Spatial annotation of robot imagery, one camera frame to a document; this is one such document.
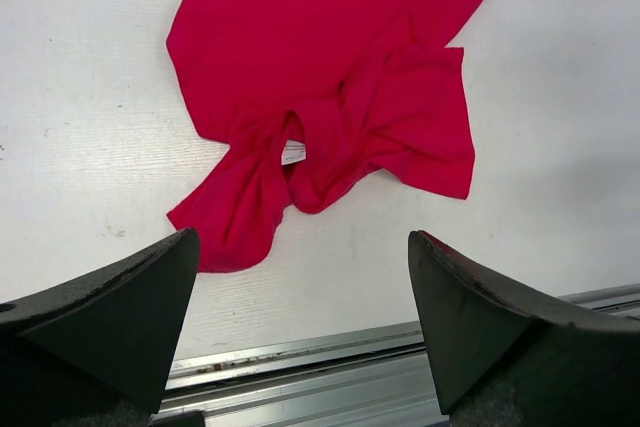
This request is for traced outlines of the red t-shirt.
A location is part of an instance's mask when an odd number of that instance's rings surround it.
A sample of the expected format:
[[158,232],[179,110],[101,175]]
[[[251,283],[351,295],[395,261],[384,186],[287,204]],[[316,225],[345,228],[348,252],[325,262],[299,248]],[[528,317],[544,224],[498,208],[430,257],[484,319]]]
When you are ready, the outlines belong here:
[[183,0],[167,49],[196,132],[228,151],[168,215],[199,268],[269,253],[284,211],[360,179],[468,196],[475,160],[454,37],[483,0]]

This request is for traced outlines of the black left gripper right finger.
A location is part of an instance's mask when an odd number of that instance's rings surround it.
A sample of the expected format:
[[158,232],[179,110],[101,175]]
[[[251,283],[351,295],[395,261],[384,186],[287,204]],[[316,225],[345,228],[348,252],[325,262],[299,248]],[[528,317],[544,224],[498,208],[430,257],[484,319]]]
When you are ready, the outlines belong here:
[[440,411],[454,426],[635,426],[639,322],[487,268],[423,231],[412,291]]

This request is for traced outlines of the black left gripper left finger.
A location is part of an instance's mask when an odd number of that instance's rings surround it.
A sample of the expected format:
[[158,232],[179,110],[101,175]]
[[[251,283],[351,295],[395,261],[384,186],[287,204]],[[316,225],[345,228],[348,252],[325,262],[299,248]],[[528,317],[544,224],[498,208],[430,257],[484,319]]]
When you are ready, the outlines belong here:
[[1,305],[4,426],[147,426],[158,413],[200,255],[184,229]]

